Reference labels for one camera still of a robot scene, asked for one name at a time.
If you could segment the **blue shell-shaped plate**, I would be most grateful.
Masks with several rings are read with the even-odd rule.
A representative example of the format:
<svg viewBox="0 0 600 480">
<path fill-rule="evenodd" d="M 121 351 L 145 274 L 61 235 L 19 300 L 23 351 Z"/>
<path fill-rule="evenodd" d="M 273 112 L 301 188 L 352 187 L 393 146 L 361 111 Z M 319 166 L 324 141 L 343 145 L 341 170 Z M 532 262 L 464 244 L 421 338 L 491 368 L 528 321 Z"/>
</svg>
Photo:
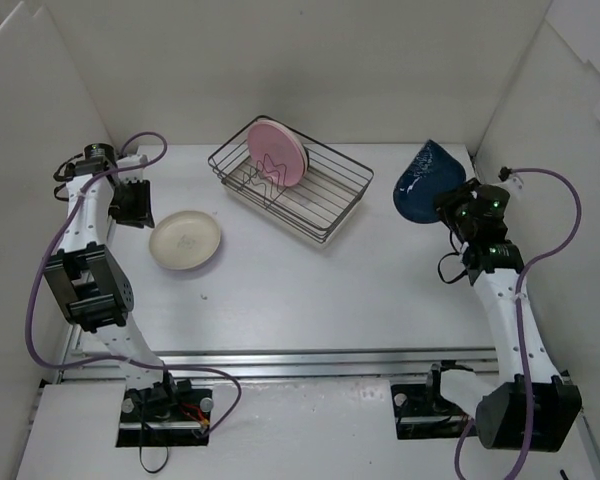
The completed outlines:
<svg viewBox="0 0 600 480">
<path fill-rule="evenodd" d="M 437 223 L 434 198 L 465 181 L 466 172 L 461 163 L 441 145 L 428 140 L 397 180 L 393 203 L 398 213 L 412 223 Z"/>
</svg>

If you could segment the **black wire dish rack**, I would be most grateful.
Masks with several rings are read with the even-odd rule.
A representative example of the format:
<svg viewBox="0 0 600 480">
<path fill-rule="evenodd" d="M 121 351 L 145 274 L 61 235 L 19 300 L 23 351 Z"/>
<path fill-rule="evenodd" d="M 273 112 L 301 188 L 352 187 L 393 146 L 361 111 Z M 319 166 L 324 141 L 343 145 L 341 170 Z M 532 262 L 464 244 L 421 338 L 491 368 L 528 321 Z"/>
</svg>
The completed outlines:
<svg viewBox="0 0 600 480">
<path fill-rule="evenodd" d="M 249 147 L 256 125 L 280 127 L 302 149 L 304 167 L 293 168 Z M 314 246 L 324 247 L 351 218 L 374 171 L 339 150 L 276 119 L 259 115 L 207 160 L 236 199 Z"/>
</svg>

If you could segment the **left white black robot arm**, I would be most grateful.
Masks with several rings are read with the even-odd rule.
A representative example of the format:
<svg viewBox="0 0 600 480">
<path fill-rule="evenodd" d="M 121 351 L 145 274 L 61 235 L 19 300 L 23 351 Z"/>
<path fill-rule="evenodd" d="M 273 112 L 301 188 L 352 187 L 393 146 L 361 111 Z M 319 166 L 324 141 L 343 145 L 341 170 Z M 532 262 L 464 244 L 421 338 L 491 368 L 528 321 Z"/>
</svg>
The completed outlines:
<svg viewBox="0 0 600 480">
<path fill-rule="evenodd" d="M 60 174 L 68 191 L 67 223 L 51 249 L 43 276 L 65 320 L 91 333 L 120 358 L 131 395 L 144 398 L 155 418 L 171 418 L 180 395 L 162 360 L 149 348 L 132 315 L 131 282 L 107 245 L 111 225 L 152 228 L 144 155 L 117 156 L 92 143 Z"/>
</svg>

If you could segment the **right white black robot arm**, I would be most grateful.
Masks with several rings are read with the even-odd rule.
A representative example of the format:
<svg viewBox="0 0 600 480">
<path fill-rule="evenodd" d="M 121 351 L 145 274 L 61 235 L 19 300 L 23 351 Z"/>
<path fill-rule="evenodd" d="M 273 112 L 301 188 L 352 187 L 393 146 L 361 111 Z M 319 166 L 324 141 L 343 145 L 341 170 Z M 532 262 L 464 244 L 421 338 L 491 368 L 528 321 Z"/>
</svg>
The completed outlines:
<svg viewBox="0 0 600 480">
<path fill-rule="evenodd" d="M 510 194 L 471 179 L 434 198 L 439 219 L 461 242 L 460 258 L 479 298 L 494 341 L 499 382 L 491 385 L 467 367 L 444 362 L 422 388 L 425 405 L 458 406 L 473 418 L 487 449 L 557 452 L 582 406 L 549 358 L 530 306 L 525 264 L 507 238 Z"/>
</svg>

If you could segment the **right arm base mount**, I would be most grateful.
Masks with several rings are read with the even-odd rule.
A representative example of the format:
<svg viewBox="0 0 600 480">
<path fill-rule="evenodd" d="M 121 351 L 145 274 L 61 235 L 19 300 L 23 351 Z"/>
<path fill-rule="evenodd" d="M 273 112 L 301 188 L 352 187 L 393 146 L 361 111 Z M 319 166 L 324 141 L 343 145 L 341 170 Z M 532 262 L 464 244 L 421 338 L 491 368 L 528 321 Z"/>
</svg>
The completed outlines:
<svg viewBox="0 0 600 480">
<path fill-rule="evenodd" d="M 433 399 L 424 379 L 390 383 L 398 440 L 458 439 L 471 418 L 460 407 Z"/>
</svg>

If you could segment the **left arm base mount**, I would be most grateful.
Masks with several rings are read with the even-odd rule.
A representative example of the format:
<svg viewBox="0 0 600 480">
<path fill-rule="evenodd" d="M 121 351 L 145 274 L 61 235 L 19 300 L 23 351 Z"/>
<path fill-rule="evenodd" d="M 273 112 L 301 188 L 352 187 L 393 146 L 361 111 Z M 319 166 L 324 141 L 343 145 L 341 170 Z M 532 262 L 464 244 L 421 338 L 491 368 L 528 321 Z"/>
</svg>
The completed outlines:
<svg viewBox="0 0 600 480">
<path fill-rule="evenodd" d="M 209 443 L 213 393 L 209 388 L 191 386 L 182 381 L 176 386 L 176 400 L 166 406 L 144 410 L 145 430 L 141 432 L 140 398 L 126 391 L 121 404 L 115 446 L 192 447 Z"/>
</svg>

